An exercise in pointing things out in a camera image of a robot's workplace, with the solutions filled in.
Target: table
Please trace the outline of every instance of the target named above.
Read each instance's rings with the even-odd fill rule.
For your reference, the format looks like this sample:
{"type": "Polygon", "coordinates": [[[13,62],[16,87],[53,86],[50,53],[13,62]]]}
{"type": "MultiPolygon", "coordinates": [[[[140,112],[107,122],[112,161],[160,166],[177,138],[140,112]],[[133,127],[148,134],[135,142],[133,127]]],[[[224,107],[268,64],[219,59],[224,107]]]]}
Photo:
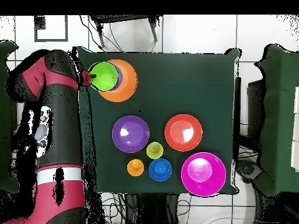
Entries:
{"type": "MultiPolygon", "coordinates": [[[[92,131],[98,192],[188,193],[180,179],[183,162],[196,152],[211,152],[222,160],[227,170],[227,180],[220,193],[237,193],[231,182],[231,164],[234,64],[238,49],[225,54],[96,53],[82,47],[77,47],[77,51],[85,70],[95,62],[119,59],[131,64],[138,76],[136,92],[121,103],[105,100],[91,87],[85,92],[80,90],[82,142],[83,146],[91,145],[87,133],[92,131]],[[91,126],[85,121],[89,110],[91,126]],[[173,150],[164,137],[168,120],[182,113],[196,117],[203,128],[201,142],[189,152],[173,150]],[[150,177],[148,167],[152,160],[146,155],[146,147],[137,153],[124,153],[115,147],[112,128],[126,115],[141,117],[150,128],[149,143],[157,141],[164,147],[162,157],[173,168],[167,181],[159,183],[150,177]],[[127,172],[127,164],[134,158],[141,159],[145,166],[138,177],[127,172]]],[[[83,148],[84,161],[90,160],[90,155],[83,148]]]]}

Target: pink plate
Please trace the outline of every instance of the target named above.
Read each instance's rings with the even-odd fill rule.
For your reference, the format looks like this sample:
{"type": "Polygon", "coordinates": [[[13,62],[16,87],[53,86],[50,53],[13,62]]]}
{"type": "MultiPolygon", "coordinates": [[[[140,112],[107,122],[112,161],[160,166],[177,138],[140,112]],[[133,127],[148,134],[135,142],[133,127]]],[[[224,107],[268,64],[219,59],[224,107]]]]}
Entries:
{"type": "Polygon", "coordinates": [[[208,197],[218,193],[226,179],[226,169],[216,155],[202,152],[191,155],[181,172],[185,188],[192,194],[208,197]]]}

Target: black chair leg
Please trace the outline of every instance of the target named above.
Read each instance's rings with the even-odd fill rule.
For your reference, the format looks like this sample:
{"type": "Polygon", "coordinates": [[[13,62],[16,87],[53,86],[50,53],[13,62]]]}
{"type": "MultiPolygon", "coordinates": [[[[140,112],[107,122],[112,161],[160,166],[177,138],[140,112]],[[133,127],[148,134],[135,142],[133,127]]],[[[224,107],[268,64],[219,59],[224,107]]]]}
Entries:
{"type": "Polygon", "coordinates": [[[154,40],[155,40],[155,43],[158,42],[158,39],[157,39],[157,35],[156,35],[156,19],[155,18],[148,18],[148,22],[150,23],[149,25],[151,26],[151,30],[152,30],[152,35],[154,37],[154,40]]]}
{"type": "Polygon", "coordinates": [[[103,40],[103,36],[102,36],[102,25],[100,23],[96,23],[96,29],[98,31],[98,34],[99,34],[99,38],[100,38],[100,45],[102,46],[102,48],[105,47],[105,44],[104,44],[104,40],[103,40]]]}

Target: green cup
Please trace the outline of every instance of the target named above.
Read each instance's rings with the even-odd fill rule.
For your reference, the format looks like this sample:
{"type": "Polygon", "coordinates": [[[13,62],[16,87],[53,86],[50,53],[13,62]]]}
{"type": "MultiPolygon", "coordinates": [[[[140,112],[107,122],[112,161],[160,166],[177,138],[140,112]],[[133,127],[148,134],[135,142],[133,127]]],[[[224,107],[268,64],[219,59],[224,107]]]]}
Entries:
{"type": "Polygon", "coordinates": [[[89,68],[91,86],[95,90],[108,91],[117,83],[117,70],[109,62],[97,62],[89,68]]]}

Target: purple cup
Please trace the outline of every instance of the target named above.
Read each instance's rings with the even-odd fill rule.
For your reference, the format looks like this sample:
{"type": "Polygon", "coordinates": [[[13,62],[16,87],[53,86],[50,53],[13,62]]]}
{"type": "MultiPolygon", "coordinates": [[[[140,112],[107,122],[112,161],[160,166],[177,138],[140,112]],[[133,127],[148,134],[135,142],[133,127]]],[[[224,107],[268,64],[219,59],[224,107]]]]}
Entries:
{"type": "Polygon", "coordinates": [[[208,197],[218,193],[226,179],[226,169],[216,155],[203,152],[191,155],[183,164],[181,178],[192,194],[208,197]]]}
{"type": "Polygon", "coordinates": [[[150,138],[150,129],[140,117],[128,115],[120,118],[112,129],[112,140],[125,153],[143,149],[150,138]]]}
{"type": "Polygon", "coordinates": [[[123,81],[123,74],[122,74],[120,68],[118,66],[116,66],[115,64],[112,64],[112,65],[116,68],[116,71],[117,71],[117,82],[116,82],[115,86],[108,91],[116,90],[119,87],[119,85],[121,84],[121,82],[123,81]]]}

